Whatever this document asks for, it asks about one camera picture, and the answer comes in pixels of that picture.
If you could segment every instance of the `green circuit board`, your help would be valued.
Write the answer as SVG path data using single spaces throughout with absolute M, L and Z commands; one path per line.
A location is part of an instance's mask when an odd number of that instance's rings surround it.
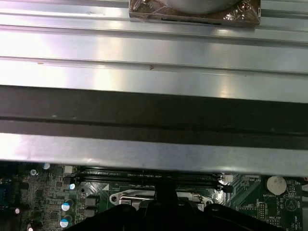
M 234 193 L 225 205 L 287 231 L 302 230 L 302 186 L 286 179 L 287 190 L 275 196 L 265 189 L 265 177 L 237 175 L 231 183 Z
M 30 209 L 21 218 L 20 231 L 27 231 L 30 221 L 41 221 L 43 231 L 61 231 L 61 219 L 66 215 L 73 218 L 72 224 L 79 223 L 87 217 L 94 216 L 113 206 L 111 195 L 126 190 L 153 191 L 151 185 L 134 185 L 113 182 L 81 182 L 70 189 L 67 176 L 78 167 L 51 165 L 47 170 L 36 167 L 38 174 L 31 176 L 27 164 L 21 164 L 19 174 L 13 179 L 15 192 L 20 193 L 20 201 L 28 204 Z M 210 198 L 214 203 L 223 204 L 242 213 L 283 227 L 287 231 L 301 231 L 302 196 L 301 184 L 293 179 L 286 179 L 287 190 L 275 196 L 264 187 L 266 177 L 244 176 L 235 174 L 229 184 L 233 193 L 218 192 L 210 188 L 179 188 L 179 192 L 194 192 Z M 71 199 L 71 209 L 64 212 L 61 205 Z

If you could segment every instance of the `motherboard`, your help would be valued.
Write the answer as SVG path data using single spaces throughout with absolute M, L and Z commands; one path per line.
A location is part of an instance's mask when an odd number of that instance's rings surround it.
M 118 204 L 138 209 L 141 201 L 153 198 L 154 179 L 184 182 L 177 187 L 178 198 L 194 201 L 200 210 L 218 203 L 287 231 L 303 229 L 302 183 L 293 178 L 241 174 L 175 177 L 171 173 L 30 163 L 1 163 L 1 174 L 0 216 L 12 217 L 11 223 L 0 221 L 2 231 L 61 231 Z

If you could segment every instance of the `capacitor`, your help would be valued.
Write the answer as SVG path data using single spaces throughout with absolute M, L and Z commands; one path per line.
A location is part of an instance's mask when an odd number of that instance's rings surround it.
M 64 218 L 61 219 L 60 221 L 60 226 L 62 228 L 66 228 L 67 226 L 69 226 L 72 223 L 72 216 L 71 215 L 66 215 Z
M 75 185 L 75 184 L 70 184 L 70 185 L 68 186 L 68 188 L 69 188 L 70 190 L 75 189 L 75 187 L 76 187 L 76 185 Z
M 64 212 L 70 210 L 70 208 L 73 206 L 74 202 L 72 199 L 66 200 L 62 205 L 61 208 Z
M 13 208 L 14 213 L 16 215 L 22 214 L 22 213 L 26 212 L 29 209 L 30 209 L 30 205 L 28 205 L 28 204 L 21 204 L 18 207 Z
M 268 178 L 266 188 L 272 194 L 279 196 L 287 190 L 287 182 L 283 177 L 273 176 Z
M 47 170 L 47 169 L 49 169 L 50 168 L 50 164 L 49 163 L 44 163 L 43 164 L 43 169 L 44 170 Z
M 43 227 L 43 223 L 41 221 L 33 221 L 28 224 L 27 231 L 38 231 Z

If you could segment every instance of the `metal panel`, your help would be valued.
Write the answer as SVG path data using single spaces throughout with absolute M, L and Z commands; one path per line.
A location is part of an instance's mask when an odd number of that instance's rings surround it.
M 0 133 L 0 159 L 119 168 L 306 176 L 308 153 L 301 150 Z
M 132 22 L 125 0 L 1 0 L 0 84 L 307 103 L 308 2 L 261 5 L 253 30 Z

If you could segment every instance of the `foil packaging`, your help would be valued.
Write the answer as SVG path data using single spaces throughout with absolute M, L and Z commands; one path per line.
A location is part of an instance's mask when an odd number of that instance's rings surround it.
M 188 14 L 172 9 L 160 0 L 130 0 L 129 15 L 131 18 L 141 20 L 255 27 L 260 24 L 260 5 L 260 0 L 241 0 L 223 11 L 207 14 Z

